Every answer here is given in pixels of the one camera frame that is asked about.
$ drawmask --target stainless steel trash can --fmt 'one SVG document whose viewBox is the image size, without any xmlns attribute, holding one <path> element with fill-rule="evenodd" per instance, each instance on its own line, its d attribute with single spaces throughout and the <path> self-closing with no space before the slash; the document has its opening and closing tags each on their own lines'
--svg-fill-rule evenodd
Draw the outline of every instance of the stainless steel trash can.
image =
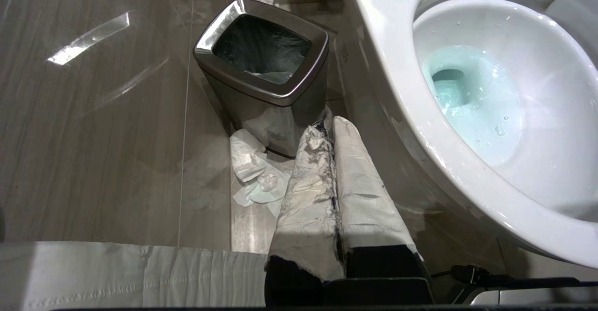
<svg viewBox="0 0 598 311">
<path fill-rule="evenodd" d="M 235 128 L 287 156 L 323 115 L 327 54 L 325 30 L 255 0 L 230 3 L 193 51 Z"/>
</svg>

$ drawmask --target toilet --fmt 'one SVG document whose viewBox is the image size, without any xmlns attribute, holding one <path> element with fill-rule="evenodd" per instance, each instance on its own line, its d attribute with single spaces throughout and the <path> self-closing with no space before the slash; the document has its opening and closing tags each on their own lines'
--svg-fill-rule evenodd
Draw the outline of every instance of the toilet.
<svg viewBox="0 0 598 311">
<path fill-rule="evenodd" d="M 598 268 L 598 0 L 344 0 L 351 120 L 401 209 Z"/>
</svg>

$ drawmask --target toilet seat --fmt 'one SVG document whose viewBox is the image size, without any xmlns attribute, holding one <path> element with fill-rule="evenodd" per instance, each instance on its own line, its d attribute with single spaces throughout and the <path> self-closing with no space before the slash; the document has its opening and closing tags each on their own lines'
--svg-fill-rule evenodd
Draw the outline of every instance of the toilet seat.
<svg viewBox="0 0 598 311">
<path fill-rule="evenodd" d="M 354 0 L 363 18 L 359 40 L 365 43 L 368 67 L 380 64 L 391 86 L 372 88 L 410 155 L 482 223 L 535 252 L 598 268 L 598 224 L 557 213 L 526 196 L 476 155 L 442 115 L 414 49 L 413 21 L 422 1 Z M 369 41 L 374 51 L 363 49 Z"/>
</svg>

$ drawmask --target toilet rim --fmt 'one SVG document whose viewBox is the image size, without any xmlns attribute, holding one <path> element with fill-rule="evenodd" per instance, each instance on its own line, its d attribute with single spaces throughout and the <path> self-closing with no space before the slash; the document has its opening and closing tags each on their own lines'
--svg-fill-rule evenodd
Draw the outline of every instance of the toilet rim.
<svg viewBox="0 0 598 311">
<path fill-rule="evenodd" d="M 567 217 L 526 196 L 481 160 L 448 124 L 427 87 L 414 48 L 413 19 L 419 2 L 355 0 L 375 48 L 366 60 L 380 62 L 391 86 L 386 90 L 374 86 L 388 120 L 413 133 L 427 155 L 414 158 L 425 169 L 431 166 L 426 159 L 431 160 L 469 204 L 514 237 L 547 255 L 598 268 L 598 224 Z M 404 132 L 399 136 L 404 142 L 408 139 Z"/>
</svg>

